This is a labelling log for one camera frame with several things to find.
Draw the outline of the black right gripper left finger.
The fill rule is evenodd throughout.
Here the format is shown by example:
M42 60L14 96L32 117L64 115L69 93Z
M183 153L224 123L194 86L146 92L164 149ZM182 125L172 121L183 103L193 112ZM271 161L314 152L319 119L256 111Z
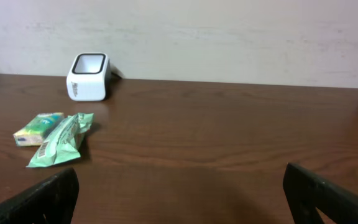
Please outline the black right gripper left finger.
M79 193L73 168L0 203L0 223L70 223Z

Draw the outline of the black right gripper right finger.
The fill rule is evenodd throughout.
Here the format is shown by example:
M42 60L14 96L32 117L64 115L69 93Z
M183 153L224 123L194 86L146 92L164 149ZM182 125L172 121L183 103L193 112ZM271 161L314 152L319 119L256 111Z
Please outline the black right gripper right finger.
M297 164L287 164L283 190L294 223L322 223L322 211L334 223L358 223L358 195Z

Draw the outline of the mint green snack packet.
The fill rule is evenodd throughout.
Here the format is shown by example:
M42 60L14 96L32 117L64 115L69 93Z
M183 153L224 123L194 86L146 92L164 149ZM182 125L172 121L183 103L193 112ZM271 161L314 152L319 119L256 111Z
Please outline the mint green snack packet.
M79 148L93 121L94 113L64 118L37 149L27 168L50 167L79 159Z

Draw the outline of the teal small tissue pack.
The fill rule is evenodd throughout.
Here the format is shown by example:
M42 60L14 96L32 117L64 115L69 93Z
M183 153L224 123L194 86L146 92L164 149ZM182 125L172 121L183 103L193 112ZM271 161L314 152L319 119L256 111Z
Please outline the teal small tissue pack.
M38 114L22 129L13 134L16 145L19 147L40 146L64 117L64 113Z

